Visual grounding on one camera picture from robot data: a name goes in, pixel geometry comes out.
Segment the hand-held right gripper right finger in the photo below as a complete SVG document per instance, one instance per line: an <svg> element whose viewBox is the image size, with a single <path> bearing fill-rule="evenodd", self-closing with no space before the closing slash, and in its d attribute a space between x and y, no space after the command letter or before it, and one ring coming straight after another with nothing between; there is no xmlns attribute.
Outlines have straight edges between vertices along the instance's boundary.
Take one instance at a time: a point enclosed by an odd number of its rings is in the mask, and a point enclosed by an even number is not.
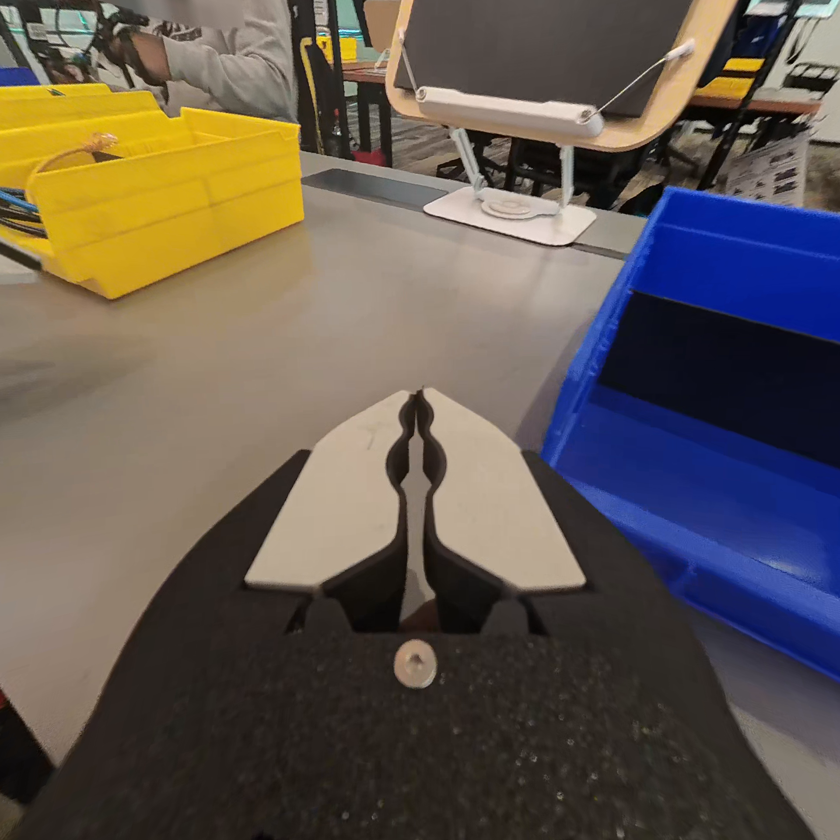
<svg viewBox="0 0 840 840"><path fill-rule="evenodd" d="M581 592L587 580L523 450L433 387L417 394L429 481L423 565L447 633L477 633L499 602Z"/></svg>

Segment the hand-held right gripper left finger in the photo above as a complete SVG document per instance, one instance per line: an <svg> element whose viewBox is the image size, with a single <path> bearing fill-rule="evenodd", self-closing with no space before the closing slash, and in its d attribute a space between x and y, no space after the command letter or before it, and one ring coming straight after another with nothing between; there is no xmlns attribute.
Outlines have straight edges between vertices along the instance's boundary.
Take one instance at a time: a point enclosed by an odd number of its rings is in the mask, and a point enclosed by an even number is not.
<svg viewBox="0 0 840 840"><path fill-rule="evenodd" d="M415 395L395 392L315 444L245 575L249 589L333 599L358 632L397 629L415 415Z"/></svg>

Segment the blue plastic bin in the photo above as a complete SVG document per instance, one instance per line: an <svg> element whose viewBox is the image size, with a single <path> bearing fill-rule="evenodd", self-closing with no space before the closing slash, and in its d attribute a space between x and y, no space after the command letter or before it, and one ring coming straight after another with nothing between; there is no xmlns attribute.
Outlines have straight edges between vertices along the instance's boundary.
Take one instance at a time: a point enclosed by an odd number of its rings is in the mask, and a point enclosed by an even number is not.
<svg viewBox="0 0 840 840"><path fill-rule="evenodd" d="M671 592L839 677L839 467L598 384L642 292L838 342L838 213L668 188L560 388L542 459Z"/></svg>

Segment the yellow plastic bin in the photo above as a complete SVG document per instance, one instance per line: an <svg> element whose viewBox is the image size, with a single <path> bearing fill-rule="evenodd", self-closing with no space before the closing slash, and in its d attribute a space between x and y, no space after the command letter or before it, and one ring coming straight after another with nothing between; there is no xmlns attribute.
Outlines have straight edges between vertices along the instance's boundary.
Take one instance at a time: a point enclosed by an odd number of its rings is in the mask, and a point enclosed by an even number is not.
<svg viewBox="0 0 840 840"><path fill-rule="evenodd" d="M1 131L2 192L27 206L2 243L114 300L304 218L300 127L114 92L84 119Z"/></svg>
<svg viewBox="0 0 840 840"><path fill-rule="evenodd" d="M95 117L116 94L105 85L1 88L1 131Z"/></svg>

